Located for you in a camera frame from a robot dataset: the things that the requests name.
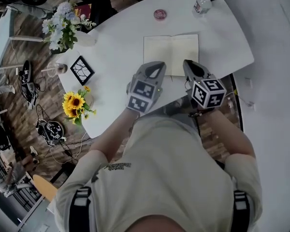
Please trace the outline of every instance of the wooden stool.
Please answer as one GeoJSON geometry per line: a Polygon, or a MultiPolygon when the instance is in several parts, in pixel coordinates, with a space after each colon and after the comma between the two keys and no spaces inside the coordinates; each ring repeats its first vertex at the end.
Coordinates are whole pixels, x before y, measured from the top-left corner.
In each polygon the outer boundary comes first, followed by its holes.
{"type": "Polygon", "coordinates": [[[39,175],[33,176],[33,182],[36,189],[49,201],[51,202],[56,195],[58,189],[49,181],[45,180],[39,175]]]}

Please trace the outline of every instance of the blank page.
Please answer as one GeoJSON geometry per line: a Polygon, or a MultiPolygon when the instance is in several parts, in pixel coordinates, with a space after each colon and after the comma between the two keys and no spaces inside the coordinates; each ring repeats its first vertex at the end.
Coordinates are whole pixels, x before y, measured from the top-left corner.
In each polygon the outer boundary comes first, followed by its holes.
{"type": "Polygon", "coordinates": [[[172,75],[185,76],[185,59],[199,62],[199,37],[197,34],[176,35],[172,37],[172,75]]]}
{"type": "Polygon", "coordinates": [[[163,61],[165,75],[172,75],[172,38],[170,36],[144,37],[144,63],[163,61]]]}

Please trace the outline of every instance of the sunflower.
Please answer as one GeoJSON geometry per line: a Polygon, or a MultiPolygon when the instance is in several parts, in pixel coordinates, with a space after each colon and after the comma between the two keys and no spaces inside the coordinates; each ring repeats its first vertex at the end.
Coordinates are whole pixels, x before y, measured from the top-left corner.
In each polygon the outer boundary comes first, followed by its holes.
{"type": "Polygon", "coordinates": [[[74,94],[69,101],[70,107],[76,110],[81,109],[84,103],[85,103],[84,98],[79,94],[74,94]]]}
{"type": "Polygon", "coordinates": [[[67,115],[70,117],[70,118],[73,118],[73,117],[78,117],[79,116],[79,114],[78,114],[78,112],[77,112],[77,110],[76,109],[70,109],[70,108],[68,108],[67,109],[67,115]]]}
{"type": "Polygon", "coordinates": [[[66,115],[69,115],[69,111],[70,108],[69,108],[69,101],[64,101],[64,103],[62,104],[62,107],[63,107],[63,111],[66,115]]]}
{"type": "Polygon", "coordinates": [[[84,86],[84,89],[87,91],[87,92],[90,92],[90,88],[88,86],[84,86]]]}
{"type": "Polygon", "coordinates": [[[73,95],[74,95],[73,92],[68,92],[68,93],[64,94],[63,98],[64,98],[65,101],[69,101],[69,100],[71,100],[73,95]]]}

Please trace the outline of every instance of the white flower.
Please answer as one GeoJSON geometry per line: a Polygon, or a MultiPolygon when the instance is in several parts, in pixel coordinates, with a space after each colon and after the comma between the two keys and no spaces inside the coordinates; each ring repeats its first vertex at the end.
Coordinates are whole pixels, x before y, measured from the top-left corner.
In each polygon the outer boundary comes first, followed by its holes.
{"type": "Polygon", "coordinates": [[[45,20],[43,21],[43,24],[42,24],[43,29],[42,29],[42,31],[43,31],[44,34],[49,33],[49,27],[48,27],[48,25],[49,25],[50,23],[51,23],[51,20],[47,20],[47,19],[45,19],[45,20]]]}
{"type": "Polygon", "coordinates": [[[77,25],[77,24],[80,24],[80,22],[81,22],[81,19],[79,18],[79,17],[74,17],[72,20],[71,20],[71,23],[73,24],[73,25],[77,25]]]}
{"type": "Polygon", "coordinates": [[[58,43],[59,40],[62,39],[63,32],[59,29],[56,29],[50,36],[50,41],[58,43]]]}
{"type": "Polygon", "coordinates": [[[57,42],[51,42],[49,45],[50,50],[57,50],[59,48],[59,44],[57,42]]]}
{"type": "Polygon", "coordinates": [[[67,26],[67,23],[66,23],[65,21],[62,21],[61,24],[58,24],[58,25],[56,26],[56,29],[58,29],[58,30],[63,30],[63,29],[66,28],[66,26],[67,26]]]}
{"type": "Polygon", "coordinates": [[[52,20],[53,20],[54,25],[61,25],[63,23],[63,17],[60,16],[59,14],[54,15],[52,20]]]}
{"type": "Polygon", "coordinates": [[[65,15],[71,10],[72,10],[72,6],[68,2],[62,2],[61,4],[59,4],[57,8],[57,12],[61,15],[65,15]]]}
{"type": "Polygon", "coordinates": [[[74,12],[69,12],[69,13],[67,13],[66,15],[65,15],[65,17],[66,17],[66,19],[67,20],[72,20],[72,19],[74,19],[75,18],[75,13],[74,12]]]}

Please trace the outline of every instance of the small round container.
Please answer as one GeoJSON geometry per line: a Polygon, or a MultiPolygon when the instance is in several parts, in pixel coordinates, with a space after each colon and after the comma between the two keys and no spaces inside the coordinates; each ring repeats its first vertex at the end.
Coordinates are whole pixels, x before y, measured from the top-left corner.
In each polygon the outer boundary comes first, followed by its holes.
{"type": "Polygon", "coordinates": [[[66,64],[60,64],[56,62],[49,62],[47,65],[47,75],[49,77],[54,77],[58,74],[64,74],[68,70],[68,66],[66,64]]]}
{"type": "Polygon", "coordinates": [[[154,12],[154,18],[157,21],[163,21],[166,18],[167,14],[165,10],[156,10],[154,12]]]}

